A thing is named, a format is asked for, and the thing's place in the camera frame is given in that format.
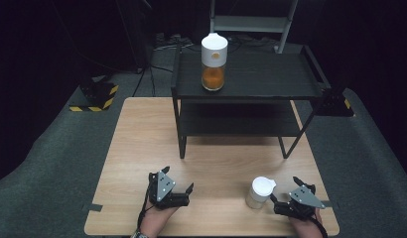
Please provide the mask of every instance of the yellow black hazard tape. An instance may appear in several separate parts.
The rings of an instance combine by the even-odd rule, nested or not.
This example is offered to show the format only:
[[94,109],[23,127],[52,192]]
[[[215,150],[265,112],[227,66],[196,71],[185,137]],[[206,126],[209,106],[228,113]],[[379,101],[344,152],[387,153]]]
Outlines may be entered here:
[[349,101],[347,99],[345,99],[343,103],[345,103],[346,109],[351,108],[351,105],[349,104]]
[[99,105],[70,105],[69,111],[72,112],[81,112],[81,111],[91,111],[91,112],[99,112],[107,110],[110,105],[113,103],[114,95],[116,94],[117,89],[119,88],[118,85],[114,85],[106,98],[101,98],[101,102],[97,103]]

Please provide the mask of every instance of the black backdrop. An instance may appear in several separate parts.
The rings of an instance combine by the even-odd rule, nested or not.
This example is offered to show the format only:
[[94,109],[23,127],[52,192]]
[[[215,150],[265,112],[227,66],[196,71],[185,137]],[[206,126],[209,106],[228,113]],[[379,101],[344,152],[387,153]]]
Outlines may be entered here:
[[[171,1],[150,0],[156,4],[152,31],[181,33],[198,40],[207,34],[209,0],[179,0],[169,6],[167,2]],[[269,0],[258,1],[259,9],[256,5],[248,8],[249,1],[244,0],[217,2],[223,3],[217,4],[217,10],[226,13],[232,9],[234,14],[265,14],[271,9],[264,5],[271,6]],[[83,11],[85,18],[81,19],[93,13]],[[103,19],[114,19],[116,15],[111,14]],[[294,20],[288,41],[309,44],[329,80],[360,96],[407,172],[407,0],[300,1]],[[130,57],[121,56],[111,63],[120,60],[113,66],[123,67]],[[86,64],[51,0],[0,0],[0,178],[26,158],[80,77],[104,70],[90,64],[85,72]]]
[[333,87],[357,93],[407,173],[407,0],[326,1],[309,45]]

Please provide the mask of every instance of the black cable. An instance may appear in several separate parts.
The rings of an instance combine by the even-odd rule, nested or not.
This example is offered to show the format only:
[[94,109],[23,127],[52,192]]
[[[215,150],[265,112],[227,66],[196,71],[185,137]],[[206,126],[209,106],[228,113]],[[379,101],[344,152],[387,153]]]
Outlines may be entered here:
[[144,77],[144,74],[145,74],[145,68],[144,68],[144,69],[142,69],[142,74],[141,74],[141,77],[139,78],[138,84],[136,85],[136,88],[135,88],[135,91],[134,91],[134,92],[133,92],[133,94],[132,94],[132,97],[134,97],[134,96],[135,96],[136,91],[138,90],[139,85],[141,84],[142,77]]
[[235,45],[235,44],[242,44],[242,45],[244,45],[244,46],[247,46],[247,47],[249,47],[249,48],[251,48],[251,47],[265,47],[265,46],[267,46],[267,45],[269,45],[269,44],[275,44],[275,43],[277,43],[278,41],[276,41],[276,40],[273,40],[273,39],[269,39],[269,38],[267,38],[267,40],[266,41],[259,41],[259,40],[256,40],[256,39],[254,39],[254,38],[251,38],[251,39],[241,39],[239,36],[237,36],[237,35],[233,35],[233,36],[229,36],[229,38],[230,38],[230,40],[228,41],[230,44],[232,44],[232,45]]
[[145,217],[145,213],[152,208],[152,206],[148,209],[145,209],[145,207],[147,206],[147,201],[148,201],[148,194],[150,193],[150,187],[151,187],[151,183],[148,184],[147,187],[147,191],[145,192],[145,199],[144,199],[144,203],[142,204],[142,209],[141,212],[139,212],[139,216],[138,216],[138,221],[136,223],[136,229],[139,230],[139,227],[141,227],[142,224],[142,220]]
[[202,51],[202,50],[196,50],[196,49],[193,49],[193,48],[190,48],[190,47],[186,47],[186,49],[189,49],[189,50],[191,50],[193,52],[201,52]]
[[148,7],[149,10],[152,10],[152,6],[147,0],[142,0],[142,2],[144,3],[145,6]]
[[129,42],[130,51],[132,53],[132,56],[135,56],[135,51],[133,51],[133,46],[132,46],[132,40],[130,39],[129,32],[127,31],[127,26],[126,26],[126,23],[125,23],[125,21],[123,19],[123,13],[122,13],[122,10],[120,9],[119,1],[116,0],[116,4],[117,4],[117,10],[119,10],[120,19],[122,20],[122,23],[123,23],[123,29],[125,30],[126,37],[127,37],[128,42]]
[[168,71],[168,72],[173,72],[173,71],[170,70],[170,69],[163,68],[163,67],[158,67],[158,66],[154,66],[154,65],[152,65],[152,64],[151,64],[151,67],[156,68],[156,69],[160,69],[160,70],[164,70],[164,71]]
[[227,14],[228,16],[230,16],[230,15],[231,15],[232,10],[234,10],[235,5],[237,5],[237,2],[238,2],[238,0],[235,0],[234,4],[232,5],[232,7],[230,8],[230,10],[229,10],[229,12],[228,12],[228,14]]
[[155,97],[155,83],[154,83],[154,74],[152,73],[152,68],[150,67],[151,72],[151,83],[152,83],[152,96]]
[[182,45],[182,44],[187,45],[187,44],[190,44],[190,43],[191,43],[191,41],[188,41],[187,39],[181,40],[181,39],[174,38],[174,40],[175,40],[176,45],[178,45],[178,44],[180,44],[180,45]]
[[242,43],[239,43],[238,46],[237,46],[235,49],[229,51],[228,53],[229,53],[229,54],[234,53],[235,51],[237,51],[238,49],[240,49],[241,45],[242,45]]
[[[194,44],[185,44],[185,45],[181,45],[182,48],[188,48],[193,46]],[[156,49],[154,49],[154,52],[156,51],[162,51],[162,50],[175,50],[177,48],[177,45],[167,45],[167,46],[163,46],[163,47],[157,47]]]
[[319,230],[321,231],[322,237],[323,238],[328,238],[328,233],[325,227],[321,224],[321,222],[318,221],[318,219],[315,219],[313,217],[309,217],[309,220],[315,223],[316,226],[318,226]]
[[72,44],[74,50],[76,51],[76,53],[77,53],[78,55],[80,55],[82,58],[84,58],[84,59],[86,59],[86,60],[88,60],[88,61],[90,61],[90,62],[92,62],[92,63],[95,63],[95,64],[97,64],[97,65],[99,65],[99,66],[102,66],[102,67],[105,67],[105,68],[108,68],[108,69],[111,69],[111,70],[113,70],[113,71],[132,72],[132,71],[123,70],[123,69],[120,69],[120,68],[115,68],[115,67],[107,66],[107,65],[105,65],[105,64],[103,64],[103,63],[101,63],[101,62],[98,62],[98,61],[96,61],[96,60],[94,60],[94,59],[91,59],[91,58],[87,57],[86,55],[82,54],[82,53],[79,51],[79,49],[76,47],[76,44],[74,43],[74,40],[73,40],[73,38],[72,38],[71,35],[70,35],[70,32],[69,32],[69,30],[68,30],[67,25],[66,25],[65,22],[64,22],[64,19],[62,19],[62,16],[61,16],[61,14],[59,13],[58,7],[56,7],[55,1],[52,0],[51,2],[52,2],[52,5],[53,5],[53,8],[55,9],[56,14],[58,15],[58,18],[59,18],[59,21],[60,21],[62,27],[64,28],[65,32],[67,33],[68,38],[69,38],[69,40],[70,40],[70,42],[71,42],[71,44]]

